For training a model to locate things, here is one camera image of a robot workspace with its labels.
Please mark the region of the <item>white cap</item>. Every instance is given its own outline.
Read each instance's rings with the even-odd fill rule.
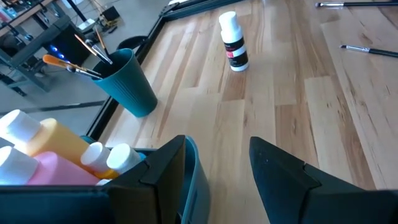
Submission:
[[[98,181],[96,186],[102,186],[102,185],[108,183],[109,181],[111,181],[111,179],[102,179],[102,180]]]
[[[81,155],[80,162],[95,172],[105,172],[109,170],[106,165],[111,151],[100,142],[94,142],[88,146],[87,150]]]
[[[0,137],[16,145],[29,142],[42,125],[21,110],[13,110],[0,118]]]
[[[218,22],[220,22],[221,30],[236,30],[239,28],[236,12],[234,11],[222,13],[218,18]]]
[[[132,149],[128,144],[122,143],[113,147],[106,164],[109,168],[122,174],[133,168],[140,161],[141,157],[138,152]]]
[[[0,185],[28,183],[39,161],[11,146],[0,148]]]

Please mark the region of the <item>floor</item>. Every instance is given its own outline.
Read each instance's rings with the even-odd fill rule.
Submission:
[[[72,22],[80,24],[81,20],[76,16],[75,11],[67,9],[61,1],[57,1],[64,11],[71,17]],[[87,18],[95,19],[98,17],[98,11],[95,4],[89,0],[84,0],[78,4],[79,9]],[[155,24],[159,12],[168,4],[168,0],[97,0],[101,5],[109,4],[115,6],[121,15],[122,21],[118,28],[104,37],[107,48],[110,51],[116,50],[118,44],[128,37],[134,35],[147,35]],[[53,23],[56,18],[47,13],[50,22]],[[37,37],[42,29],[29,19],[22,24],[22,27],[34,37]],[[46,54],[44,49],[40,50],[36,56],[41,57]],[[89,57],[85,62],[86,67],[94,67],[97,63],[95,57]],[[0,71],[9,74],[10,77],[18,79],[18,76],[0,65]],[[48,66],[45,67],[46,76],[39,78],[40,81],[50,87],[48,93],[32,85],[22,86],[22,90],[28,95],[22,97],[0,84],[0,114],[7,113],[15,109],[34,109],[43,107],[63,106],[76,103],[98,102],[106,100],[108,95],[97,87],[89,78],[68,73],[60,68]],[[77,134],[85,134],[93,118],[96,116],[100,106],[91,106],[86,108],[75,108],[68,110],[40,111],[31,113],[36,119],[53,117],[61,123],[68,126]],[[0,146],[8,143],[0,139]]]
[[[243,1],[167,23],[142,64],[157,108],[137,119],[120,106],[101,140],[158,148],[192,136],[211,189],[209,223],[268,221],[251,136],[364,189],[398,188],[396,59],[339,48],[398,51],[396,9],[315,2]],[[218,16],[232,10],[249,55],[242,73],[220,37]]]

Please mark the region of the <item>white bottle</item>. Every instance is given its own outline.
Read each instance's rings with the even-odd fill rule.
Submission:
[[[128,144],[122,143],[113,147],[106,160],[106,165],[119,174],[123,174],[140,163],[144,158],[145,155],[136,152]]]
[[[221,38],[225,45],[226,56],[231,69],[235,72],[242,72],[248,68],[249,59],[244,45],[242,28],[236,18],[236,12],[223,13],[219,16],[218,21],[221,25]]]

